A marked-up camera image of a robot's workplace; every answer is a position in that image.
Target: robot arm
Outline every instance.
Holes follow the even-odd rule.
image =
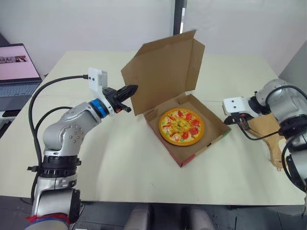
[[[95,100],[67,111],[44,132],[44,158],[37,179],[31,224],[28,230],[68,229],[79,218],[80,191],[77,183],[78,158],[85,135],[107,115],[131,109],[122,102],[131,97],[137,85],[116,91],[106,86],[106,72],[89,69],[89,85]]]
[[[281,79],[275,79],[255,92],[253,97],[224,99],[223,110],[229,116],[225,124],[238,124],[241,129],[248,128],[248,120],[273,113],[281,127],[278,133],[287,140],[291,153],[286,158],[290,175],[287,174],[283,155],[284,170],[298,188],[306,191],[307,96],[304,92]]]

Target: floor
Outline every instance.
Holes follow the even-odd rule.
[[[28,198],[0,196],[0,229],[21,230],[31,213]],[[82,202],[82,213],[73,229],[122,230],[136,203]],[[184,204],[152,204],[152,230],[184,229]],[[227,207],[201,205],[212,217],[217,230],[305,230],[307,216],[302,207]]]

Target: cardboard box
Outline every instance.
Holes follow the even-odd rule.
[[[194,39],[195,31],[144,44],[121,70],[125,84],[137,84],[132,96],[135,115],[145,119],[177,164],[182,167],[213,145],[231,129],[193,95],[205,46]],[[203,138],[190,146],[176,146],[159,132],[161,115],[172,108],[187,108],[202,117]]]

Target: pizza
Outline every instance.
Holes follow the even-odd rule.
[[[189,109],[176,108],[161,116],[159,130],[174,145],[187,146],[199,141],[204,133],[202,118]]]

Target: laptop keyboard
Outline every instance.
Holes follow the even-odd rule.
[[[37,87],[38,84],[1,86],[0,97],[31,95]]]

